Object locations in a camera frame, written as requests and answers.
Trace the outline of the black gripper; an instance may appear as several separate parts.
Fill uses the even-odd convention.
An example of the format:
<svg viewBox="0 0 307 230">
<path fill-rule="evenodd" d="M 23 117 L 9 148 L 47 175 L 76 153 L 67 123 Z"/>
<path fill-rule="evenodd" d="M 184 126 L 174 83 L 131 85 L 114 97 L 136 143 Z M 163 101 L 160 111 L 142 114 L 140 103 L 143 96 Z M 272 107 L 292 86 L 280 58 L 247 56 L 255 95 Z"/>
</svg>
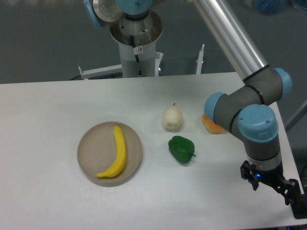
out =
<svg viewBox="0 0 307 230">
<path fill-rule="evenodd" d="M 286 205 L 295 205 L 300 198 L 300 187 L 297 179 L 285 179 L 283 176 L 282 162 L 274 169 L 263 171 L 256 168 L 255 164 L 244 161 L 240 166 L 241 178 L 247 180 L 254 191 L 259 183 L 275 189 L 285 199 Z"/>
</svg>

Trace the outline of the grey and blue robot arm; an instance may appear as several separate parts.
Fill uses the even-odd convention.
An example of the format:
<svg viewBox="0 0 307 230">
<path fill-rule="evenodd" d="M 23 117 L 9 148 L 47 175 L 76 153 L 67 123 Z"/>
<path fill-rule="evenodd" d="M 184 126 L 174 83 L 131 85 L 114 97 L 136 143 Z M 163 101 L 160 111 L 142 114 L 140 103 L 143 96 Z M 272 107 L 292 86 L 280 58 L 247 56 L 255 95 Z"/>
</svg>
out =
<svg viewBox="0 0 307 230">
<path fill-rule="evenodd" d="M 155 75 L 155 52 L 145 57 L 143 49 L 162 30 L 152 5 L 151 0 L 84 1 L 93 24 L 109 24 L 113 38 L 129 48 L 120 55 L 124 77 Z M 278 124 L 270 109 L 270 104 L 290 92 L 290 76 L 270 67 L 226 1 L 198 0 L 195 5 L 244 83 L 231 95 L 212 94 L 205 103 L 206 115 L 244 143 L 249 160 L 242 164 L 241 176 L 253 189 L 266 184 L 282 194 L 287 205 L 301 206 L 305 197 L 298 181 L 283 176 Z"/>
</svg>

